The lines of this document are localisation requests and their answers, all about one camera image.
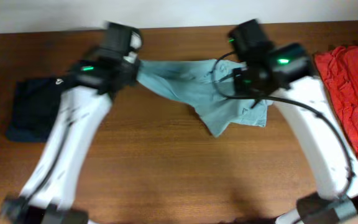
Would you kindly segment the light blue t-shirt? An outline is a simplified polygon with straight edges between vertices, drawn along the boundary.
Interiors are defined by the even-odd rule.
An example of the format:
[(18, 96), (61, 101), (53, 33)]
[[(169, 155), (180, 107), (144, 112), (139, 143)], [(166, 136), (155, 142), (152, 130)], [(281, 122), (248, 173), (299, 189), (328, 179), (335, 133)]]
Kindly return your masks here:
[(144, 60), (137, 81), (164, 98), (190, 105), (216, 138), (231, 123), (265, 127), (272, 102), (263, 100), (252, 108), (253, 100), (230, 100), (220, 95), (210, 74), (215, 62)]

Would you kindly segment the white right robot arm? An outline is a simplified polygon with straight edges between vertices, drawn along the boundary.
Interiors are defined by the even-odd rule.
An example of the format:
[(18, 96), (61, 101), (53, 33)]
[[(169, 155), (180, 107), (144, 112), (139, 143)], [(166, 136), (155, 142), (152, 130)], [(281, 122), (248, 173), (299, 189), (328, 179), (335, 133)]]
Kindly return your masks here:
[(322, 81), (300, 44), (233, 43), (245, 68), (234, 69), (235, 98), (272, 100), (292, 128), (317, 191), (296, 207), (258, 223), (341, 223), (358, 216), (358, 161), (334, 118)]

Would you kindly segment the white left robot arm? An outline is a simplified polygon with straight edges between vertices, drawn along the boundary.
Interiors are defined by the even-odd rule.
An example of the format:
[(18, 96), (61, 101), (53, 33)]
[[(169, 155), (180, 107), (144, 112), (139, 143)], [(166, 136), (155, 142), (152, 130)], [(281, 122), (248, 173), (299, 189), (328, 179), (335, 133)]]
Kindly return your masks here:
[(79, 60), (63, 78), (57, 117), (41, 158), (18, 197), (7, 196), (9, 223), (91, 223), (72, 207), (88, 149), (118, 91), (136, 82), (140, 60)]

